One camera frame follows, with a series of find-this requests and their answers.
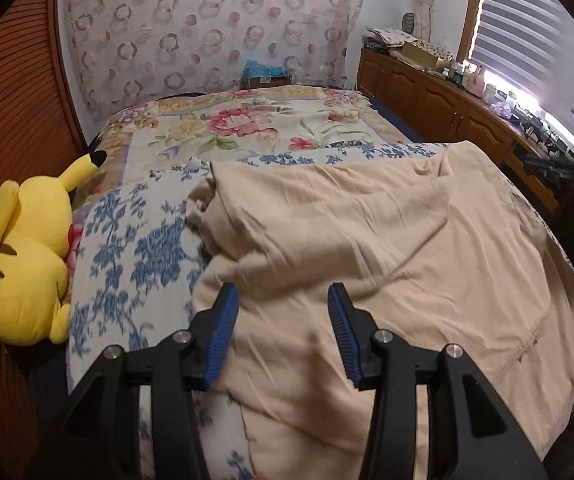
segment cabinet door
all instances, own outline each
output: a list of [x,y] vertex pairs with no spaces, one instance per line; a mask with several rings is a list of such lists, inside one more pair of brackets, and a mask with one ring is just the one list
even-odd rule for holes
[[454,91],[427,76],[418,100],[417,133],[428,142],[455,142],[456,123],[463,108]]
[[512,137],[504,130],[500,119],[468,106],[456,123],[456,140],[470,140],[496,166],[502,163],[512,147]]
[[363,54],[360,70],[358,71],[358,90],[368,97],[378,99],[382,75],[381,65],[371,59],[370,56]]
[[418,129],[417,87],[422,74],[392,60],[382,78],[381,91],[376,99],[392,110],[414,130]]

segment polka dot curtain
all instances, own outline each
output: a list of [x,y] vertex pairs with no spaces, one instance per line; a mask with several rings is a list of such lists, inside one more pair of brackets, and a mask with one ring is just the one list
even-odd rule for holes
[[88,109],[236,88],[247,59],[302,84],[343,86],[363,0],[64,0],[69,51]]

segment beige blanket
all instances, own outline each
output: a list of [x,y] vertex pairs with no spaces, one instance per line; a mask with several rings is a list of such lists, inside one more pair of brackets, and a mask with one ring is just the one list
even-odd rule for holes
[[[218,387],[243,406],[254,466],[269,480],[350,480],[360,469],[373,393],[345,377],[332,282],[413,345],[464,346],[540,456],[566,426],[574,272],[474,145],[345,166],[214,163],[188,211],[215,255],[195,304],[211,306],[223,282],[240,290]],[[417,463],[426,410],[421,401]]]

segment white sheet with blue flowers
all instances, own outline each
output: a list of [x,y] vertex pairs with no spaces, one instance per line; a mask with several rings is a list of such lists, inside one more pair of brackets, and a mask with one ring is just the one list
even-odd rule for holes
[[[445,144],[382,144],[263,155],[252,166],[337,164],[374,158],[429,157]],[[197,159],[111,190],[91,209],[72,292],[70,391],[106,346],[137,350],[186,328],[192,289],[208,263],[185,225],[185,199],[209,165]],[[141,388],[141,471],[154,477],[149,388]],[[196,394],[195,413],[211,478],[249,480],[253,467],[240,406],[226,394]]]

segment floral bedspread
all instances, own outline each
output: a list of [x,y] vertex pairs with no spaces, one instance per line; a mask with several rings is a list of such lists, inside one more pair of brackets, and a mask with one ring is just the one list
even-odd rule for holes
[[[374,158],[429,157],[438,144],[322,148],[240,159],[243,164],[337,164]],[[169,171],[113,189],[90,210],[80,239],[68,345],[70,391],[106,346],[131,350],[158,344],[193,317],[193,286],[208,264],[198,234],[185,225],[185,199],[209,164],[193,158]],[[226,394],[194,397],[211,478],[250,480],[253,468],[240,406]],[[154,476],[150,390],[141,388],[143,478]]]
[[177,97],[125,108],[100,133],[107,161],[78,190],[75,221],[110,189],[141,180],[149,170],[202,160],[313,150],[341,140],[409,142],[359,92],[281,86]]

